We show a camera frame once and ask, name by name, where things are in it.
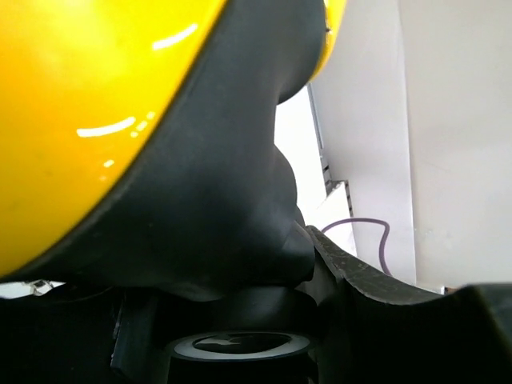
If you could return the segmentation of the yellow hard-shell suitcase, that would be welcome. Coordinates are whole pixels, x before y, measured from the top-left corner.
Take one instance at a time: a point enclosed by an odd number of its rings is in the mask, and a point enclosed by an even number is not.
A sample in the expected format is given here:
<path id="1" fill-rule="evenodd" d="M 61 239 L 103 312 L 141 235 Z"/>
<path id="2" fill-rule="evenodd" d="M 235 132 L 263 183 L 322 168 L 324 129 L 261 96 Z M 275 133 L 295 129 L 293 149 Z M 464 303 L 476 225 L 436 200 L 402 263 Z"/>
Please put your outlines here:
<path id="1" fill-rule="evenodd" d="M 316 248 L 274 142 L 343 1 L 4 1 L 4 383 L 314 383 Z"/>

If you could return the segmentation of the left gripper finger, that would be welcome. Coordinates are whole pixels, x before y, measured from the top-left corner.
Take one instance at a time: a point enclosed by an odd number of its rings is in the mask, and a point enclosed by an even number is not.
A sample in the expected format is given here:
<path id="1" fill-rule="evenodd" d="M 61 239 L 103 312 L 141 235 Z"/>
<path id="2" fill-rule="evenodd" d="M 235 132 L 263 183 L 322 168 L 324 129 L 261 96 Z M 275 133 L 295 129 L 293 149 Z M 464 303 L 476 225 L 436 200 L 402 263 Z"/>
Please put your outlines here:
<path id="1" fill-rule="evenodd" d="M 348 254 L 314 227 L 322 383 L 508 383 L 511 286 L 436 294 Z"/>

